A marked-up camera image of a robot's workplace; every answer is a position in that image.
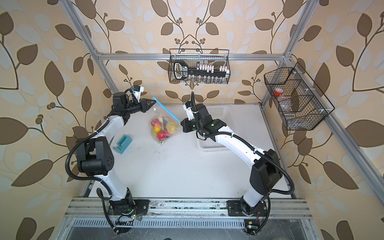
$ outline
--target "black mounting bracket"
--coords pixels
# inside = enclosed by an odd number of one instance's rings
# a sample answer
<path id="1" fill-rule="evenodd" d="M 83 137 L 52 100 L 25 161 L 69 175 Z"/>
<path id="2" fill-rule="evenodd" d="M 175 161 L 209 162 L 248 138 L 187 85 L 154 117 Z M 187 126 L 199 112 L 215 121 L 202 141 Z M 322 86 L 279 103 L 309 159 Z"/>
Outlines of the black mounting bracket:
<path id="1" fill-rule="evenodd" d="M 227 201 L 228 216 L 230 217 L 252 217 L 255 218 L 257 215 L 259 217 L 266 216 L 266 209 L 264 209 L 264 204 L 259 202 L 254 209 L 254 214 L 252 216 L 247 216 L 243 214 L 243 211 L 240 207 L 240 200 L 228 200 Z"/>

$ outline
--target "metal base plate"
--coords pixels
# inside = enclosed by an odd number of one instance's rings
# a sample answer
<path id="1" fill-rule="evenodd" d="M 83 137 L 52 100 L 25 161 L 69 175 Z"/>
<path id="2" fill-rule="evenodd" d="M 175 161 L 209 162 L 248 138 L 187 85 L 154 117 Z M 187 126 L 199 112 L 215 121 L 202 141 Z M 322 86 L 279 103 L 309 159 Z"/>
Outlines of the metal base plate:
<path id="1" fill-rule="evenodd" d="M 137 206 L 137 211 L 136 213 L 133 213 L 135 215 L 143 215 L 148 212 L 148 205 L 149 205 L 149 200 L 148 199 L 136 199 L 134 200 L 135 204 Z M 113 215 L 123 215 L 123 213 L 126 213 L 126 210 L 129 209 L 130 207 L 128 205 L 122 205 L 122 206 L 115 206 L 113 208 L 109 208 L 110 213 L 112 215 L 113 210 Z"/>
<path id="2" fill-rule="evenodd" d="M 227 208 L 228 208 L 228 216 L 230 217 L 248 217 L 243 214 L 240 208 L 240 201 L 239 200 L 228 200 L 227 201 Z M 256 205 L 256 215 L 254 214 L 251 217 L 256 217 L 257 212 L 259 213 L 259 217 L 265 217 L 266 216 L 266 210 L 264 210 L 264 205 L 259 202 Z"/>

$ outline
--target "wall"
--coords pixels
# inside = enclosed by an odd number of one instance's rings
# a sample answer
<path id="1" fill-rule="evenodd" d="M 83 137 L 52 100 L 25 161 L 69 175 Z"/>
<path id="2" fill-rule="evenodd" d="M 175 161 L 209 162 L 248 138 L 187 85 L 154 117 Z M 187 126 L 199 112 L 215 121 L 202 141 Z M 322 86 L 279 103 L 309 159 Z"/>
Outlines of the wall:
<path id="1" fill-rule="evenodd" d="M 57 1 L 0 1 L 0 33 L 2 239 L 52 239 L 85 184 L 65 172 L 68 149 L 101 124 L 111 100 Z"/>
<path id="2" fill-rule="evenodd" d="M 383 11 L 379 0 L 321 0 L 293 54 L 381 174 Z M 272 102 L 266 112 L 323 238 L 382 238 L 384 209 L 326 123 L 313 131 L 286 131 Z"/>
<path id="3" fill-rule="evenodd" d="M 256 54 L 284 52 L 305 2 L 99 0 L 95 4 L 76 0 L 73 4 L 100 52 L 169 53 L 170 48 L 219 48 Z M 228 86 L 170 84 L 166 61 L 110 60 L 105 64 L 120 91 L 130 87 L 132 78 L 131 84 L 141 81 L 146 88 L 146 98 L 155 96 L 163 103 L 181 102 L 176 96 L 182 99 L 191 91 L 207 98 L 205 103 L 256 103 L 266 90 L 261 76 L 277 65 L 274 61 L 231 62 Z"/>

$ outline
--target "wire basket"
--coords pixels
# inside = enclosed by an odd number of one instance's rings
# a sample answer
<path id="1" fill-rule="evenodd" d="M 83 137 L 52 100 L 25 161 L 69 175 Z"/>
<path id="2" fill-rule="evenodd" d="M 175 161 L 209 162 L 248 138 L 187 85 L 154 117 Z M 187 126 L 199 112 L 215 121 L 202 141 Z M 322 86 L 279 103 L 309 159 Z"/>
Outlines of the wire basket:
<path id="1" fill-rule="evenodd" d="M 169 54 L 170 83 L 228 84 L 229 82 L 231 76 L 229 50 L 172 48 Z"/>
<path id="2" fill-rule="evenodd" d="M 301 67 L 283 67 L 264 74 L 265 85 L 283 124 L 287 130 L 313 130 L 333 110 L 334 106 L 313 81 L 308 86 L 303 78 Z M 325 97 L 330 103 L 324 106 L 316 97 Z"/>

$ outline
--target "white plastic tray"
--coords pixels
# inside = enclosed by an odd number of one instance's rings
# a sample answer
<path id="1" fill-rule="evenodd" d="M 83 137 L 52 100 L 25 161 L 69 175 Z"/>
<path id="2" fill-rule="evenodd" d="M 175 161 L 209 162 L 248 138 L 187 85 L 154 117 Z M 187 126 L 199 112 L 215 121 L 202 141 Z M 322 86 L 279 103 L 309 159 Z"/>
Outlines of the white plastic tray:
<path id="1" fill-rule="evenodd" d="M 228 106 L 207 106 L 207 110 L 209 114 L 211 115 L 212 119 L 220 119 L 221 121 L 225 122 L 227 126 L 229 126 L 233 132 L 236 132 L 236 127 L 234 125 L 231 112 Z M 197 140 L 197 146 L 202 151 L 226 151 L 229 150 L 224 145 L 217 143 L 213 141 L 212 139 L 208 138 L 207 140 Z"/>

